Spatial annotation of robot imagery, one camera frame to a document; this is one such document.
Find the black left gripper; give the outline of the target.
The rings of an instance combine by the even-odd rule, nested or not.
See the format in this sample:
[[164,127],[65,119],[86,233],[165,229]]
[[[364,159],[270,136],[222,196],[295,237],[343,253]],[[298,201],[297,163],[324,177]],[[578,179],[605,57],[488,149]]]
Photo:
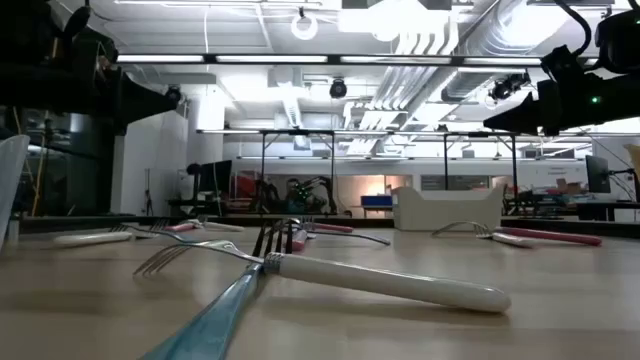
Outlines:
[[36,61],[25,52],[3,50],[1,104],[111,118],[119,132],[177,108],[175,90],[154,91],[133,81],[121,67],[112,68],[118,55],[85,49],[69,58]]

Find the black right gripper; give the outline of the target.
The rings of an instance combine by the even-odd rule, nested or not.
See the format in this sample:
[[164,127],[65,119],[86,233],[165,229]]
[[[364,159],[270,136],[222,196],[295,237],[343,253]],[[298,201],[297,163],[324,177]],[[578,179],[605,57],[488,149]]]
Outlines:
[[546,135],[639,116],[638,74],[610,79],[587,74],[575,82],[545,81],[538,90],[538,103],[529,92],[520,105],[487,118],[483,126],[512,133],[537,133],[537,126],[532,123],[537,105],[538,127]]

